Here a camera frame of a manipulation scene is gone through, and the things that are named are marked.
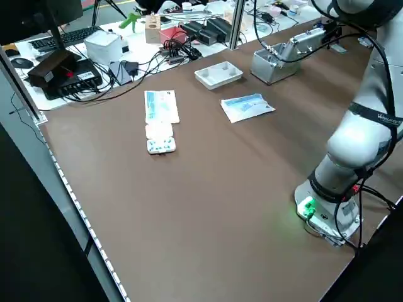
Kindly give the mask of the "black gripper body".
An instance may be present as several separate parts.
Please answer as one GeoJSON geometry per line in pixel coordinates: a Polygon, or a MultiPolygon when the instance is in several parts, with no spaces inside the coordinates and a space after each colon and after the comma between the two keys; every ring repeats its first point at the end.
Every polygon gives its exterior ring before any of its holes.
{"type": "Polygon", "coordinates": [[[322,23],[322,29],[324,30],[324,36],[321,40],[323,45],[342,35],[342,26],[337,21],[327,20],[322,23]]]}

